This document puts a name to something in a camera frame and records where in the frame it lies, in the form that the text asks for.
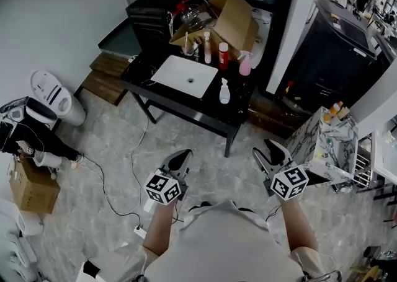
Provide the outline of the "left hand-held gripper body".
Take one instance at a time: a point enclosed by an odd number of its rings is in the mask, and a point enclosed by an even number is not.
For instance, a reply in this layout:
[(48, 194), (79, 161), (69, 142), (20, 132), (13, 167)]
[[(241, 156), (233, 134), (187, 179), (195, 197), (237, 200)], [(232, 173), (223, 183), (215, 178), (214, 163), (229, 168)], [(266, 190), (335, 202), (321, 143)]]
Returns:
[(174, 200), (183, 199), (187, 188), (185, 178), (178, 179), (176, 174), (165, 173), (161, 168), (150, 173), (144, 184), (148, 197), (162, 205), (169, 205)]

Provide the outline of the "person's left forearm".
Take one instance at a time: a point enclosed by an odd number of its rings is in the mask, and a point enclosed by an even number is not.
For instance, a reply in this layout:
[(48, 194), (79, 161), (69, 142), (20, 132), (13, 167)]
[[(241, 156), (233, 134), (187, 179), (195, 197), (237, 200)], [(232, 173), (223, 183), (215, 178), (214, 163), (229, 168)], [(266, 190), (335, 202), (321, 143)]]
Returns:
[(151, 219), (143, 247), (157, 257), (169, 247), (172, 225), (183, 223), (183, 220), (179, 219), (178, 202), (179, 200), (175, 200), (169, 205), (157, 205)]

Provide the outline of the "pink spray bottle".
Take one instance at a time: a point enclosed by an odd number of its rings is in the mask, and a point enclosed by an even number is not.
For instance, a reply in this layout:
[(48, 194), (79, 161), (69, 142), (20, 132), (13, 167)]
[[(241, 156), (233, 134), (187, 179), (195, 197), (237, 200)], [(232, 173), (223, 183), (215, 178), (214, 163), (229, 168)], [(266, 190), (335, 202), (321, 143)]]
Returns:
[(251, 55), (249, 51), (240, 51), (239, 60), (239, 73), (242, 76), (248, 76), (251, 73)]

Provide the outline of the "red liquid bottle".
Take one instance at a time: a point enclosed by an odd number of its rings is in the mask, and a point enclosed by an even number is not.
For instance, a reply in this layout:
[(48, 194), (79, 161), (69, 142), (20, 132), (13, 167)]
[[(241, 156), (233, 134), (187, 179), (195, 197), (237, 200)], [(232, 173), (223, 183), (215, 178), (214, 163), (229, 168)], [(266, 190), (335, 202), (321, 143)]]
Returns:
[(228, 60), (229, 60), (229, 45), (226, 42), (219, 43), (218, 51), (219, 51), (219, 68), (224, 70), (228, 69)]

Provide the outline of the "pale pink pump bottle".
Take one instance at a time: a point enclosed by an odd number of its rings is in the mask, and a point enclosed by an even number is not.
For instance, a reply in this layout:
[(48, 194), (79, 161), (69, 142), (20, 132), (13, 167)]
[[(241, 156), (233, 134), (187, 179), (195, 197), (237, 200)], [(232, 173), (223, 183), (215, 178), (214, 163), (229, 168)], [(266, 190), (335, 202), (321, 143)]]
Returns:
[(210, 44), (210, 32), (206, 31), (203, 33), (204, 35), (204, 53), (205, 53), (205, 63), (210, 64), (212, 62), (212, 50)]

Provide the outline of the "marble pattern cabinet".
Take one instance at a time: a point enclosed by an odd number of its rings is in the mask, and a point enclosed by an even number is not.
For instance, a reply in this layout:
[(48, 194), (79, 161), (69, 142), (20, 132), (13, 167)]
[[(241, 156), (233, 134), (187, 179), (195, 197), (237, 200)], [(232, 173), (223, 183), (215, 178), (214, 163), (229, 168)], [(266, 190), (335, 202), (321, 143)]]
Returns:
[(349, 182), (354, 178), (358, 131), (346, 119), (334, 126), (324, 122), (320, 107), (285, 142), (292, 159), (304, 169), (316, 187)]

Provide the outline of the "person's light shirt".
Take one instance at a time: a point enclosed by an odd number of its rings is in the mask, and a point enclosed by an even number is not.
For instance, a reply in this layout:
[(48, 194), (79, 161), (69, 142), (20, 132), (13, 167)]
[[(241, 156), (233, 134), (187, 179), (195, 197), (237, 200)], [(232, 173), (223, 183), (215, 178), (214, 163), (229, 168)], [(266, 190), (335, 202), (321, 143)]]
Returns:
[(326, 274), (318, 251), (282, 247), (258, 214), (231, 200), (191, 208), (160, 257), (142, 244), (126, 258), (115, 282), (307, 282)]

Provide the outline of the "white sink basin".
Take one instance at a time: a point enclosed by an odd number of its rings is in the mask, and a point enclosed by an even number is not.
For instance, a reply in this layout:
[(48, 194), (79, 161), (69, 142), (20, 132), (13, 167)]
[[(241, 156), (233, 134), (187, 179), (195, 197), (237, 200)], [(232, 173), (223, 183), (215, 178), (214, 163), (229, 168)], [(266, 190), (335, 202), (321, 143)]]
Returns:
[(201, 99), (217, 72), (212, 66), (170, 55), (151, 80)]

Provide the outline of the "black marble vanity table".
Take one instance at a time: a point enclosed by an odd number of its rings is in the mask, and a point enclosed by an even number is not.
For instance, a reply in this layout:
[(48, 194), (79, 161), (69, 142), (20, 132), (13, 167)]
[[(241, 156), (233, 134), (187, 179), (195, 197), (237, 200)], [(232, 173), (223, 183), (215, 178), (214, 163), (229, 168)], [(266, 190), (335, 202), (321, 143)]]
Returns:
[[(174, 46), (167, 47), (164, 53), (156, 56), (142, 51), (122, 73), (124, 88), (132, 93), (149, 121), (154, 124), (156, 119), (149, 111), (150, 106), (224, 137), (224, 156), (228, 157), (237, 132), (246, 120), (258, 72), (254, 70), (250, 75), (242, 76), (238, 71), (239, 64), (230, 61), (227, 70), (218, 70), (203, 97), (199, 99), (151, 80), (170, 55), (181, 56), (179, 49)], [(228, 81), (231, 95), (228, 104), (219, 101), (222, 78)]]

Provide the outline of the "white metal rack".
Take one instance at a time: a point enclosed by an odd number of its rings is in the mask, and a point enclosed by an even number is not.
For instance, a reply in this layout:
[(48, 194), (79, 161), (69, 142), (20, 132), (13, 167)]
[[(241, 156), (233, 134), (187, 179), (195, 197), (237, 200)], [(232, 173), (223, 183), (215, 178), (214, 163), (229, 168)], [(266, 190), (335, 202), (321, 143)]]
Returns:
[(397, 186), (397, 129), (382, 128), (372, 132), (369, 158), (363, 156), (367, 151), (361, 147), (357, 153), (354, 180), (368, 189), (375, 185), (381, 188), (380, 177), (385, 185)]

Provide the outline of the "white cylindrical machine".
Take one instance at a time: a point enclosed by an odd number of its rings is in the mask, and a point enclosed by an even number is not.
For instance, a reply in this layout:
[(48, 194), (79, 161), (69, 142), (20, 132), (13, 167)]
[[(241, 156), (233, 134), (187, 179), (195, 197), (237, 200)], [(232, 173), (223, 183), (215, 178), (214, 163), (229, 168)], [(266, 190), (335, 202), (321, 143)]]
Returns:
[(86, 112), (79, 100), (54, 76), (46, 71), (35, 71), (30, 85), (36, 98), (52, 110), (62, 121), (81, 126)]

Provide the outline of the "small closed cardboard box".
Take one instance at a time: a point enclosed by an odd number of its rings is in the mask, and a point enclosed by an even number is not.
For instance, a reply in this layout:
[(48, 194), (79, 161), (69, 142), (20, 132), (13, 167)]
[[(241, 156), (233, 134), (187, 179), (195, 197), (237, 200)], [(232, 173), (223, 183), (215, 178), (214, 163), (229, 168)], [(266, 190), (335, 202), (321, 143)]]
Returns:
[(16, 162), (9, 185), (21, 211), (52, 214), (60, 186), (47, 168), (37, 167), (30, 159)]

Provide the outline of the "large open cardboard box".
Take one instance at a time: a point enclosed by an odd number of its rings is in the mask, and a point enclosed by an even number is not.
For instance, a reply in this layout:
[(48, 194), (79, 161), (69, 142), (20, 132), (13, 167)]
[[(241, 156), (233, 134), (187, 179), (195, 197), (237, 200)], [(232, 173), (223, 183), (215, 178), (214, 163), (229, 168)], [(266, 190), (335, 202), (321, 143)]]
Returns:
[(189, 43), (195, 40), (203, 45), (206, 31), (210, 32), (210, 44), (213, 56), (218, 56), (218, 46), (221, 42), (229, 45), (229, 59), (237, 60), (240, 51), (252, 51), (259, 26), (252, 17), (252, 7), (245, 0), (209, 0), (212, 14), (216, 16), (216, 23), (211, 29), (189, 32), (185, 25), (181, 25), (170, 39), (172, 45), (183, 47), (185, 33), (188, 32)]

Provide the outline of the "white ceramic fixture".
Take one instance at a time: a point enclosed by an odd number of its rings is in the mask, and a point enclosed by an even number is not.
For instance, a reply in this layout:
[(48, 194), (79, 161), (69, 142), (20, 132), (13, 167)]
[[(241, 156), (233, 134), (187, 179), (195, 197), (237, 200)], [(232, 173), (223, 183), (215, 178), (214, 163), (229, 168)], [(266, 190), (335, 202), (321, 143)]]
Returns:
[(42, 232), (43, 223), (38, 214), (21, 211), (15, 203), (0, 198), (0, 259), (23, 282), (38, 279), (33, 268), (37, 258), (27, 237)]

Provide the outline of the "red plastic item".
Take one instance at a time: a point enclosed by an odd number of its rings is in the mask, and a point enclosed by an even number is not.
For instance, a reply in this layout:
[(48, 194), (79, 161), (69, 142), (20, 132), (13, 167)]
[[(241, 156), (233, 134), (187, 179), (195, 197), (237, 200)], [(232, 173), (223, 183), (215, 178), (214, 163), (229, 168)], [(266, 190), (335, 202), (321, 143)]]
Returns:
[(178, 15), (183, 13), (188, 8), (188, 1), (189, 0), (182, 0), (176, 4), (176, 10), (174, 11), (174, 15)]

